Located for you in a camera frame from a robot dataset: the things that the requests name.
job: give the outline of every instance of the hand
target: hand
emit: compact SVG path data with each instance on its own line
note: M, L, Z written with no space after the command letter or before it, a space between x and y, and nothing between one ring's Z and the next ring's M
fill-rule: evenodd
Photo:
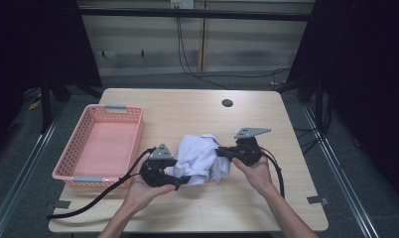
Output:
M134 174L138 174L145 160L140 161ZM159 187L148 186L141 176L134 176L130 179L128 192L122 205L107 223L106 227L98 237L120 237L126 224L135 213L144 209L156 196L166 194L176 187L172 184L166 184Z
M139 173L144 162L145 160L142 160L138 164L136 170L134 170L134 174ZM129 189L122 206L131 208L131 210L133 210L135 213L144 209L156 196L166 194L176 189L176 187L172 184L166 184L159 187L150 187L144 182L141 176L134 176L131 178L130 182Z
M265 157L261 157L259 161L251 166L245 166L239 159L233 158L232 162L240 169L248 179L249 183L262 194L265 188L273 186L271 180L271 174L269 170L268 160Z

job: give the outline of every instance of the black wire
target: black wire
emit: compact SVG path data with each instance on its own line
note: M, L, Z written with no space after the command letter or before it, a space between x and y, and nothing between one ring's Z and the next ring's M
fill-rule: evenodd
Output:
M218 86L218 87L224 88L224 89L228 89L227 87L225 87L225 86L223 86L223 85L221 85L221 84L218 84L218 83L213 82L213 81L205 80L205 79L203 79L203 78L204 78L204 77L243 77L243 78L258 78L258 77L267 77L267 76L271 76L272 79L273 79L273 87L272 87L271 90L274 90L274 89L275 89L275 86L276 86L276 84L275 84L275 81L276 81L276 80L275 80L274 75L277 74L277 73L280 73L280 72L283 72L283 71L285 71L285 70L289 70L289 69L290 69L290 67L277 68L277 69L273 70L271 73L261 74L261 75L231 75L231 74L197 75L197 74L195 74L195 73L191 70L190 65L188 64L188 59L187 59L187 56L186 56L186 53L185 53L184 40L183 40L183 37L182 37L182 25L181 25L181 19L180 19L180 18L177 18L177 25L178 25L178 52L179 52L179 63L180 63L180 65L181 65L181 68L182 68L182 70L184 71L184 73L186 73L187 75L193 76L193 77L195 77L195 78L197 78L197 79L199 79L199 80L202 80L202 81L205 81L205 82L208 82L208 83L212 83L212 84L214 84L214 85L216 85L216 86ZM184 67L184 65L183 65L183 63L182 63L181 46L182 46L182 52L183 52L184 59L185 59L185 64L186 64L186 66L187 66L187 68L188 68L188 71L185 69L185 67Z
M324 127L324 135L327 134L327 132L329 131L329 127L331 124L331 121L333 119L333 101L332 99L329 97L329 102L328 102L328 106L327 106L327 111L326 111L326 117L324 119L325 121L325 127Z
M134 169L136 168L136 166L138 165L138 163L140 163L141 159L147 154L147 153L152 153L155 150L155 148L152 149L147 149L146 151L144 151L135 161L135 163L132 165L131 169L129 169L128 173L126 173L126 175L122 178L120 178L116 183L112 184L110 187L108 187L104 192L102 192L97 198L95 198L91 203L89 203L88 205L86 205L83 208L80 208L79 210L76 211L72 211L69 213L64 213L64 214L52 214L47 216L48 220L51 219L58 219L58 218L68 218L68 217L72 217L72 216L76 216L79 214L82 214L83 212L87 211L88 209L90 209L91 207L93 207L97 202L99 202L105 195L107 195L107 193L109 193L111 190L115 189L116 187L120 186L121 184L123 184L125 181L127 181L128 179L130 179L133 176L139 175L131 175L131 173L134 171Z
M297 136L297 138L298 138L298 139L301 139L302 137L308 135L310 132L313 132L313 131L315 131L315 130L308 130L308 131L306 131L305 133L303 133L302 135Z
M201 77L199 77L199 76L197 76L197 75L194 74L194 72L193 72L193 71L191 70L191 68L190 68L190 65L188 64L188 59L187 59L187 56L186 56L186 54L185 54L184 40L183 40L183 38L182 38L181 19L180 19L180 18L177 18L176 21L177 21L177 25L178 25L178 54L179 54L179 63L180 63L180 65L181 65L182 70L183 70L187 75L193 76L193 77L195 77L195 78L197 78L197 79L199 79L199 80L201 80L201 81L205 81L205 82L214 84L214 85L216 85L216 86L218 86L218 87L221 87L221 88L223 88L223 89L228 90L228 88L225 87L225 86L223 86L223 85L220 85L220 84L218 84L218 83L216 83L216 82L213 82L213 81L205 80L205 79L203 79L203 78L201 78ZM185 62L186 62L186 65L187 65L187 68L188 68L189 72L187 72L187 70L185 69L184 65L182 64L181 46L182 46L182 52L183 52L183 54L184 54Z
M312 142L311 146L309 146L302 154L305 155L314 145L317 144L321 139L316 139L314 142Z
M312 144L314 144L316 141L319 141L320 139L314 139L314 140L312 140L312 141L310 141L310 142L307 142L307 143L305 143L305 144L303 144L303 145L300 145L301 147L306 147L306 146L309 146L309 145L312 145Z
M295 131L306 131L306 132L311 132L311 131L315 131L316 129L312 129L312 128L309 128L309 129L304 129L304 128L293 128L293 130L295 130Z
M273 154L271 154L270 151L268 151L265 148L261 148L264 152L262 153L262 155L264 157L266 157L274 166L274 168L276 169L276 173L277 173L277 178L279 180L279 184L280 184L280 194L283 198L285 198L285 192L284 192L284 181L283 181L283 175L281 174L281 168L278 166L277 160L274 157Z

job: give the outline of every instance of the left hand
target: left hand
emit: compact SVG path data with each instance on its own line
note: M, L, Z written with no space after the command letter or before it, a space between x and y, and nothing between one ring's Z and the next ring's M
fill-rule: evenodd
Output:
M134 174L139 173L145 160L140 161ZM172 184L166 184L159 187L148 186L141 176L134 176L131 178L128 192L122 203L122 207L127 207L132 212L136 213L144 209L156 196L166 194L176 187Z

